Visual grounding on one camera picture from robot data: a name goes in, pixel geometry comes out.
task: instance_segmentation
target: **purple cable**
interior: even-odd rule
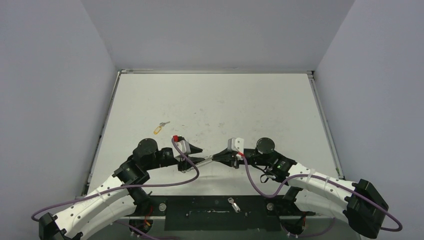
[[[281,188],[284,186],[284,184],[285,183],[287,183],[289,180],[291,180],[291,179],[294,179],[294,178],[300,178],[300,177],[308,177],[309,175],[308,174],[296,174],[296,175],[292,175],[292,176],[289,176],[289,177],[287,177],[284,181],[282,181],[282,183],[280,184],[280,186],[277,188],[277,191],[275,191],[275,193],[274,194],[271,194],[271,195],[266,195],[265,193],[263,193],[261,190],[259,190],[259,188],[255,185],[255,183],[253,182],[253,180],[252,180],[252,177],[251,177],[251,174],[250,174],[250,172],[249,172],[249,166],[248,166],[248,160],[245,158],[245,156],[244,155],[241,155],[241,157],[243,158],[243,161],[244,161],[244,166],[246,167],[246,173],[247,173],[247,177],[249,178],[249,182],[250,182],[250,184],[252,185],[252,187],[256,190],[256,192],[258,192],[260,195],[262,195],[263,197],[265,197],[265,198],[268,198],[268,199],[270,199],[270,198],[273,198],[273,197],[275,197],[275,196],[277,196],[278,195],[278,193],[280,192],[280,190],[281,190]],[[319,180],[322,180],[322,181],[326,181],[327,179],[325,179],[324,177],[322,177],[322,176],[317,176],[317,175],[311,175],[310,176],[311,178],[313,178],[313,179],[319,179]],[[371,201],[371,200],[369,200],[368,198],[366,198],[365,196],[363,196],[362,194],[359,194],[359,193],[357,193],[357,192],[355,192],[355,191],[353,191],[353,190],[351,190],[351,189],[349,189],[349,188],[347,188],[347,187],[345,187],[345,186],[343,186],[343,185],[340,185],[340,184],[338,184],[337,182],[334,182],[334,181],[331,181],[331,180],[328,180],[327,181],[328,183],[330,183],[330,184],[332,184],[332,185],[334,185],[334,186],[336,186],[336,187],[338,187],[338,188],[341,188],[341,189],[343,189],[343,190],[345,190],[345,191],[348,191],[349,193],[351,193],[351,194],[353,194],[353,195],[355,195],[355,196],[357,196],[358,198],[361,198],[362,200],[364,200],[364,201],[366,201],[367,203],[369,203],[369,204],[371,204],[373,207],[375,207],[376,209],[378,209],[378,210],[380,210],[380,211],[382,211],[386,216],[388,216],[389,218],[391,218],[395,223],[397,223],[397,225],[398,225],[398,227],[397,228],[388,228],[388,227],[381,227],[380,229],[381,230],[384,230],[384,231],[389,231],[389,232],[400,232],[404,227],[402,226],[402,223],[398,220],[398,219],[396,219],[396,217],[394,217],[392,214],[390,214],[388,211],[386,211],[384,208],[382,208],[381,206],[379,206],[379,205],[377,205],[375,202],[373,202],[373,201]]]
[[[293,233],[287,231],[283,226],[282,226],[282,229],[284,229],[284,231],[286,233],[289,233],[290,236],[292,236],[292,237],[296,237],[297,236],[298,238],[309,238],[309,237],[317,237],[317,236],[321,236],[321,235],[326,234],[328,231],[330,231],[333,228],[333,226],[334,226],[335,223],[336,223],[336,218],[333,217],[332,218],[332,221],[330,223],[330,226],[328,226],[325,230],[323,230],[321,232],[317,232],[317,233],[306,234],[306,235],[296,235],[296,234],[293,234]]]
[[[137,232],[141,235],[141,238],[143,239],[153,239],[153,240],[165,240],[165,239],[173,239],[173,240],[179,240],[180,238],[177,236],[150,236],[147,233],[144,233],[140,230],[138,230],[136,227],[131,226],[128,223],[122,222],[122,221],[115,221],[116,224],[124,225],[132,229],[134,232]]]
[[[167,183],[167,184],[139,184],[139,185],[118,186],[118,187],[114,187],[114,188],[111,188],[111,189],[108,189],[108,190],[101,191],[99,194],[100,195],[103,195],[103,194],[107,194],[107,193],[110,193],[110,192],[113,192],[113,191],[116,191],[116,190],[131,189],[131,188],[151,188],[151,187],[172,187],[172,186],[179,186],[179,185],[191,183],[194,180],[198,179],[198,177],[200,175],[200,172],[199,172],[198,167],[178,148],[177,144],[174,141],[174,138],[172,138],[171,141],[172,141],[172,145],[176,149],[176,151],[194,168],[194,170],[196,170],[196,176],[194,176],[192,179],[181,181],[181,182],[176,182],[176,183]],[[46,207],[44,207],[44,208],[42,208],[42,209],[34,212],[31,215],[31,219],[34,220],[34,221],[36,221],[36,222],[38,222],[39,219],[36,218],[36,215],[38,215],[38,214],[40,214],[42,212],[45,212],[45,211],[50,210],[50,209],[62,207],[62,206],[65,206],[65,205],[69,205],[69,204],[76,204],[76,203],[79,203],[79,202],[83,202],[83,201],[86,201],[86,200],[89,200],[89,199],[96,198],[98,196],[99,196],[98,194],[93,194],[93,195],[90,195],[90,196],[86,196],[84,198],[70,200],[70,201],[65,201],[65,202],[57,203],[57,204],[54,204],[54,205],[51,205],[51,206],[46,206]]]

